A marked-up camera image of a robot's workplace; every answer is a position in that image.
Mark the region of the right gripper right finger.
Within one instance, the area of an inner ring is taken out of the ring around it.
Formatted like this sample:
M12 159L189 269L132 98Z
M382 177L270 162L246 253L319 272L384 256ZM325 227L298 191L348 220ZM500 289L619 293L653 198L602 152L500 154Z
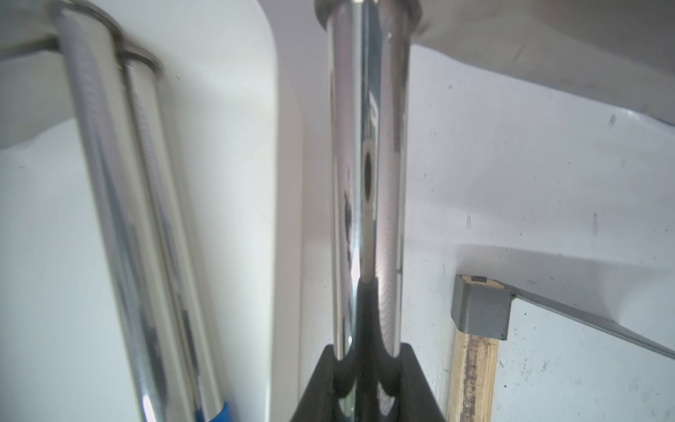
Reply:
M397 357L381 353L381 386L394 399L383 421L445 420L410 344L402 343Z

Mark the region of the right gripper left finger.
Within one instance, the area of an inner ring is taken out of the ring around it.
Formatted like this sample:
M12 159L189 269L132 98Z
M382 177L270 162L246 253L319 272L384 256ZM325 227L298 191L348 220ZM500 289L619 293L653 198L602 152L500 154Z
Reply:
M339 360L334 345L324 348L291 418L292 422L347 420L339 400L345 398L355 384L357 355L351 351Z

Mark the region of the blue-handled small hoe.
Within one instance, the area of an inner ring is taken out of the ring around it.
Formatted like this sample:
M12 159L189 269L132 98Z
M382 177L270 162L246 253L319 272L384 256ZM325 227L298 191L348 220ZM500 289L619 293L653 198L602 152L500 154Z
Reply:
M157 60L142 52L125 52L121 61L165 267L163 300L170 312L170 335L179 356L179 378L191 409L190 419L229 421L230 408L218 382L163 124L159 95L162 69Z
M4 421L192 421L121 61L132 51L165 77L91 1L1 4Z
M416 1L318 1L329 37L334 351L355 351L346 421L383 421L381 353L400 352L407 87Z

